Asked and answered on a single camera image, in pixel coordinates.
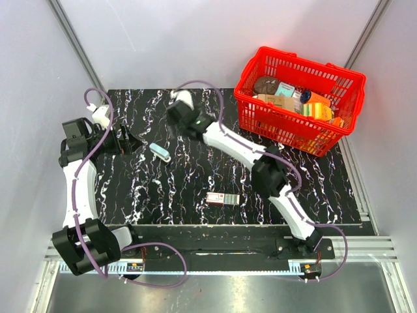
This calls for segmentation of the light blue stapler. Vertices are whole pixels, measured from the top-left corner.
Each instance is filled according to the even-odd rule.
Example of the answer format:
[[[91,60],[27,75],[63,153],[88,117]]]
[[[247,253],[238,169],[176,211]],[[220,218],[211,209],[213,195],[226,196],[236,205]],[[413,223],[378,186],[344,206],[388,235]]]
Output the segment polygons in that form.
[[[171,161],[171,155],[168,150],[164,149],[163,147],[159,146],[156,143],[151,143],[149,145],[149,149],[151,152],[165,163],[169,163]]]

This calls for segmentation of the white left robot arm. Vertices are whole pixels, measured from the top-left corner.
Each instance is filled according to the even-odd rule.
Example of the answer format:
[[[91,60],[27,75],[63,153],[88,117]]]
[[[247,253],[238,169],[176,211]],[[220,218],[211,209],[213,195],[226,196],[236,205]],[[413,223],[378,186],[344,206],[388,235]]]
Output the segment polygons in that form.
[[[100,155],[131,155],[142,142],[120,125],[121,135],[87,118],[63,123],[59,165],[66,179],[67,201],[63,228],[52,235],[52,243],[73,275],[99,267],[102,271],[119,261],[121,254],[136,257],[141,242],[130,224],[113,230],[98,217],[95,182]]]

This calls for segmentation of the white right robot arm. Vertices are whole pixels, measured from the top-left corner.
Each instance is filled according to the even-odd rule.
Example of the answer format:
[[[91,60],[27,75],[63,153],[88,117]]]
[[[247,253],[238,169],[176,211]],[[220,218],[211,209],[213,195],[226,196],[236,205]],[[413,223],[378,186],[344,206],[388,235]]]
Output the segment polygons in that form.
[[[276,147],[248,141],[181,100],[168,106],[166,114],[168,124],[180,135],[216,148],[250,170],[252,190],[278,209],[298,240],[298,254],[311,258],[318,253],[323,235],[295,197],[286,173],[291,164],[280,157]]]

